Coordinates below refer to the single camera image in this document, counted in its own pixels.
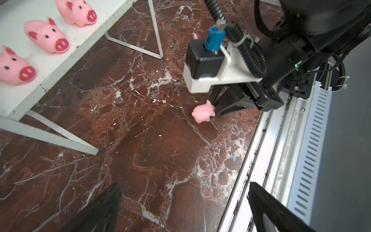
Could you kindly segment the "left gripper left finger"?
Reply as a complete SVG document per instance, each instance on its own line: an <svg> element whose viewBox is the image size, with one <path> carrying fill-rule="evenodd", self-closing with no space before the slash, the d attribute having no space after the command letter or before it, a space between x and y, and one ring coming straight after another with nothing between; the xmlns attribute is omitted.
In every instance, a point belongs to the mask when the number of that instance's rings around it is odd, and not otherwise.
<svg viewBox="0 0 371 232"><path fill-rule="evenodd" d="M59 232L114 232L121 209L122 190L113 183L94 201L84 207Z"/></svg>

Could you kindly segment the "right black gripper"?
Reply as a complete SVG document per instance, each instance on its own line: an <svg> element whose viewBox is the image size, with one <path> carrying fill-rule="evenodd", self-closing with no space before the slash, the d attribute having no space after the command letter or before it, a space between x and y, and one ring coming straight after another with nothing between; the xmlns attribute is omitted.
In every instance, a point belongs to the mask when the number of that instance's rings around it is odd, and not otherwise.
<svg viewBox="0 0 371 232"><path fill-rule="evenodd" d="M257 108L262 112L279 109L283 100L272 87L265 87L258 82L212 86L210 103L215 106L215 118L227 114Z"/></svg>

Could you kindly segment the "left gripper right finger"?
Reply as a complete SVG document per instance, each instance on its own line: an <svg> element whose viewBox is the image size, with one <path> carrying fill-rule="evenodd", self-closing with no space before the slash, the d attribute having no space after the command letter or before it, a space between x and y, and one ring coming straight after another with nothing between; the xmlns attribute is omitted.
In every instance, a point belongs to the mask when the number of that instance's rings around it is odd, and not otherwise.
<svg viewBox="0 0 371 232"><path fill-rule="evenodd" d="M247 199L258 232L313 231L256 182L250 183Z"/></svg>

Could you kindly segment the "pink pig toy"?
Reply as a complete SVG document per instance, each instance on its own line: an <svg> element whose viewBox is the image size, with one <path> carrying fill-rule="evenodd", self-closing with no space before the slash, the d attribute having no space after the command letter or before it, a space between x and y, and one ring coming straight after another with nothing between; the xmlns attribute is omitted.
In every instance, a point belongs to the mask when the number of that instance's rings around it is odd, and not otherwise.
<svg viewBox="0 0 371 232"><path fill-rule="evenodd" d="M65 53L70 48L67 37L50 17L47 17L46 21L32 20L25 22L24 32L33 43L47 53Z"/></svg>
<svg viewBox="0 0 371 232"><path fill-rule="evenodd" d="M56 0L55 4L61 16L71 25L84 27L97 22L96 12L86 1Z"/></svg>
<svg viewBox="0 0 371 232"><path fill-rule="evenodd" d="M209 122L212 117L215 117L215 106L209 100L206 104L196 106L192 111L194 120L200 124L202 122Z"/></svg>
<svg viewBox="0 0 371 232"><path fill-rule="evenodd" d="M12 86L33 81L36 70L25 59L19 57L11 48L2 46L1 52L1 82Z"/></svg>

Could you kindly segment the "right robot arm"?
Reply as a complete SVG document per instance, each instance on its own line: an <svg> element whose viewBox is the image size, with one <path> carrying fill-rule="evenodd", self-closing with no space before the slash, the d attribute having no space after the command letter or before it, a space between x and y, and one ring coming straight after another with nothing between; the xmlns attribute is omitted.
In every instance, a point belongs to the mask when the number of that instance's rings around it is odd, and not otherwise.
<svg viewBox="0 0 371 232"><path fill-rule="evenodd" d="M345 55L350 36L371 22L370 1L281 1L283 17L268 29L254 2L254 19L263 37L253 42L236 22L225 18L216 1L206 1L213 19L225 27L226 36L258 83L222 84L213 88L210 102L215 115L257 108L262 112L283 106L273 86L293 72L312 74L331 55Z"/></svg>

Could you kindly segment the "white two-tier metal shelf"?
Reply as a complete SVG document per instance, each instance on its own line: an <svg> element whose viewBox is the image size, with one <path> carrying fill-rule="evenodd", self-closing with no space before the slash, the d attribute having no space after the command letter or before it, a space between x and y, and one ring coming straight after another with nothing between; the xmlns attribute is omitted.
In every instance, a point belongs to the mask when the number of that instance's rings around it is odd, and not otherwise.
<svg viewBox="0 0 371 232"><path fill-rule="evenodd" d="M1 84L1 129L57 146L96 155L98 149L32 111L32 107L132 7L133 1L90 1L98 22L78 27L68 24L53 1L7 1L1 6L1 44L11 47L37 71L36 78L18 86ZM51 17L65 33L70 49L48 54L23 31L26 21Z"/></svg>

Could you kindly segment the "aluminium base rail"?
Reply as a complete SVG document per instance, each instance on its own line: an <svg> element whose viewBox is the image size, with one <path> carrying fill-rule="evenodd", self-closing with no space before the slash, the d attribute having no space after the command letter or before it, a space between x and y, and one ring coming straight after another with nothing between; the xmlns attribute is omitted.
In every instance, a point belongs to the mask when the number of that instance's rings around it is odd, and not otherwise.
<svg viewBox="0 0 371 232"><path fill-rule="evenodd" d="M331 85L338 75L337 70L330 70L311 77L307 99L280 92L284 105L261 115L218 231L257 231L251 210L252 182L309 224L333 96Z"/></svg>

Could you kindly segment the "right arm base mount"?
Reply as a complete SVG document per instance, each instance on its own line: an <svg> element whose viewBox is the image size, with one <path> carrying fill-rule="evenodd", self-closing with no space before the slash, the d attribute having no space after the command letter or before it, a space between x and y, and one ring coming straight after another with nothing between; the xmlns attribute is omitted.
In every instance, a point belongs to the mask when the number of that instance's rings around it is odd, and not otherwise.
<svg viewBox="0 0 371 232"><path fill-rule="evenodd" d="M304 71L293 71L278 83L278 90L290 96L307 100L312 91L316 74L304 74Z"/></svg>

